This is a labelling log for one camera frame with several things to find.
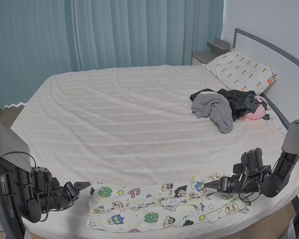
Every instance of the pillowcase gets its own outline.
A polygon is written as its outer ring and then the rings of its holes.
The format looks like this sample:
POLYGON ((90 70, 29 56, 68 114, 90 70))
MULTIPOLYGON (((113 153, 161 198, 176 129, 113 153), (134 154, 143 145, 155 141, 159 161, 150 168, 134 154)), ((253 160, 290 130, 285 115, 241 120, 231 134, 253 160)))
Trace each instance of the pillowcase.
POLYGON ((205 68, 230 90, 253 90, 257 95, 277 80, 271 66, 231 50, 210 61, 205 68))

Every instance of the headboard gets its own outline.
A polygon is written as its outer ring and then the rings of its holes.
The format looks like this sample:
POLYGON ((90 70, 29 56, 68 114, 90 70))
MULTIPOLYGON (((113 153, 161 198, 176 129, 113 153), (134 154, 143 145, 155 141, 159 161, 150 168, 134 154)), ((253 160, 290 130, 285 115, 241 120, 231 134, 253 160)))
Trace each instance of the headboard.
POLYGON ((278 80, 261 95, 288 128, 299 119, 299 59, 253 34, 235 29, 233 49, 239 50, 278 74, 278 80))

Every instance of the cartoon print shirt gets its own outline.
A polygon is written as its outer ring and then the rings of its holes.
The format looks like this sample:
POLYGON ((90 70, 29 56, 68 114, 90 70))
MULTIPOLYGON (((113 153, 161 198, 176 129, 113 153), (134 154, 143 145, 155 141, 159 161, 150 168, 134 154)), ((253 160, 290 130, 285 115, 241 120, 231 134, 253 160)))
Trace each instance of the cartoon print shirt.
POLYGON ((250 206, 237 195, 204 187, 204 182, 219 178, 220 173, 215 173, 202 179, 193 176, 188 184, 93 183, 87 227, 109 232, 145 232, 213 222, 237 211, 249 212, 250 206))

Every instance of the gray cloth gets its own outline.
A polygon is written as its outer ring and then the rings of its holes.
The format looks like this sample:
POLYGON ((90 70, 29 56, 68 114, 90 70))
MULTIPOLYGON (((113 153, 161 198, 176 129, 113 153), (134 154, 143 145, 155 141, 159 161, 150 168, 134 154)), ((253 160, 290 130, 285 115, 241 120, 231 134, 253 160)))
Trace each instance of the gray cloth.
POLYGON ((221 94, 198 94, 192 103, 192 113, 198 118, 210 116, 219 132, 229 133, 234 127, 229 102, 221 94))
POLYGON ((250 112, 255 113, 259 106, 259 102, 255 99, 255 94, 249 94, 244 101, 244 104, 247 106, 247 112, 244 114, 248 114, 250 112))

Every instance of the floor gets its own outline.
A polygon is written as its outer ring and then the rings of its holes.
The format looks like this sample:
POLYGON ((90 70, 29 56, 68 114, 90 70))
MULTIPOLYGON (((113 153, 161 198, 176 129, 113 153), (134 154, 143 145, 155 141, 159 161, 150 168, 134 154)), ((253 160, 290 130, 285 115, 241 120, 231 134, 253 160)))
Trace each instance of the floor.
MULTIPOLYGON (((0 111, 0 122, 4 121, 6 125, 11 126, 23 107, 21 105, 5 107, 0 111)), ((248 228, 220 239, 278 239, 287 230, 289 222, 294 215, 295 211, 290 203, 280 211, 264 217, 248 228)), ((5 239, 1 226, 0 239, 5 239)), ((45 238, 32 234, 32 239, 45 238)))

